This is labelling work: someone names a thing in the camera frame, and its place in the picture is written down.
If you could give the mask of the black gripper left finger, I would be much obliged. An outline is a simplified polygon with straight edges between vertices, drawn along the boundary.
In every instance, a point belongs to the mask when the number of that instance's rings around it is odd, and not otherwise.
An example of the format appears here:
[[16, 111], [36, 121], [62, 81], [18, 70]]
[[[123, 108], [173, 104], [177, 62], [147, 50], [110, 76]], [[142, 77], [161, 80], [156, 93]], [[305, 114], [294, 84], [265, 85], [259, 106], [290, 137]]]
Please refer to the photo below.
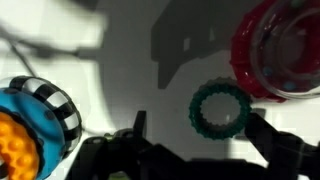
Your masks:
[[141, 147], [148, 145], [148, 141], [145, 139], [146, 116], [146, 111], [138, 111], [133, 125], [133, 141]]

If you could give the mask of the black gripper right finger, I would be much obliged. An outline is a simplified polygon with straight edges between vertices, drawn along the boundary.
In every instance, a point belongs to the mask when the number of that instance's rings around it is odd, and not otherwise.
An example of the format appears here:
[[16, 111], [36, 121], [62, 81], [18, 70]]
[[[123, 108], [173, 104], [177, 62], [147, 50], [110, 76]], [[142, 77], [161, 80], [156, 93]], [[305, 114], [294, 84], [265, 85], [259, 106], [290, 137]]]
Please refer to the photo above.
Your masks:
[[249, 114], [245, 136], [267, 162], [312, 167], [319, 160], [316, 146], [295, 134], [278, 131], [257, 113]]

